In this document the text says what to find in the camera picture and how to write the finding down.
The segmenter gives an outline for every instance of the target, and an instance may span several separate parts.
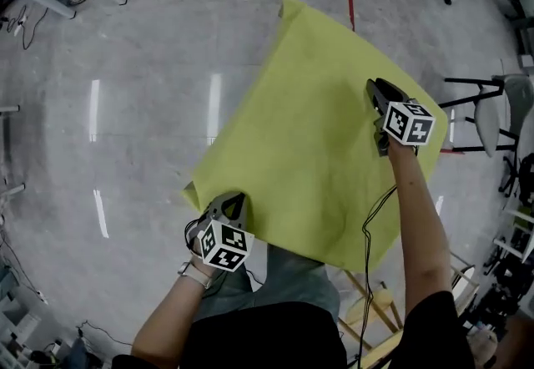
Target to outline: gray pants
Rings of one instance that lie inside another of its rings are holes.
[[[244,265],[236,272],[215,273],[204,293],[195,321],[231,311],[281,302],[307,302],[327,310],[337,322],[340,295],[326,275],[325,265],[269,245],[267,279],[252,291]]]

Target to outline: wristwatch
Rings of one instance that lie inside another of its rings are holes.
[[[184,262],[182,266],[180,266],[178,274],[180,277],[184,275],[191,277],[193,280],[196,280],[198,283],[200,283],[205,289],[208,289],[211,286],[211,277],[194,266],[190,260]]]

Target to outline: gray floor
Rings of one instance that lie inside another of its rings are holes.
[[[304,1],[348,23],[346,0]],[[445,88],[444,76],[518,71],[500,1],[454,0],[447,7],[441,0],[355,0],[356,31],[441,101],[466,92]],[[43,10],[28,6],[31,28]],[[28,186],[8,207],[9,239],[66,331],[89,319],[131,341],[173,283],[188,255],[183,228],[195,216],[179,190],[214,137],[211,82],[220,76],[220,128],[254,82],[279,7],[280,0],[129,0],[123,7],[88,0],[74,20],[49,13],[27,52],[20,38],[2,33],[1,100],[22,106],[8,125],[11,179]],[[94,80],[98,132],[91,141]],[[506,121],[506,101],[499,104]],[[529,118],[531,137],[533,125]],[[521,142],[522,153],[532,151],[531,137]],[[473,139],[470,124],[456,125],[455,143]],[[444,197],[451,248],[473,263],[483,261],[506,223],[496,190],[502,172],[498,155],[443,155],[430,183],[435,199]],[[385,280],[402,307],[400,261],[397,243],[373,279]],[[345,308],[353,294],[332,274]],[[97,332],[91,337],[104,349],[126,350]]]

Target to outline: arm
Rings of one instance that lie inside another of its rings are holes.
[[[214,273],[214,268],[199,258],[195,257],[193,264],[206,275]],[[194,279],[179,277],[135,337],[132,356],[160,369],[176,369],[204,292]]]
[[[389,157],[400,206],[406,316],[438,291],[451,290],[449,245],[413,148],[390,138]]]

